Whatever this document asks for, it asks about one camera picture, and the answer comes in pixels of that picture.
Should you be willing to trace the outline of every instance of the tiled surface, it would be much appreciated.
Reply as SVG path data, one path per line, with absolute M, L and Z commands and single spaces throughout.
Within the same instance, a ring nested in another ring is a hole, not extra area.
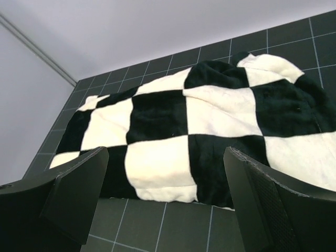
M 201 60 L 229 62 L 239 51 L 283 56 L 322 85 L 336 102 L 336 11 L 81 80 L 30 165 L 49 165 L 68 120 L 87 96 L 125 91 Z M 100 200 L 82 251 L 244 251 L 235 214 L 180 203 Z

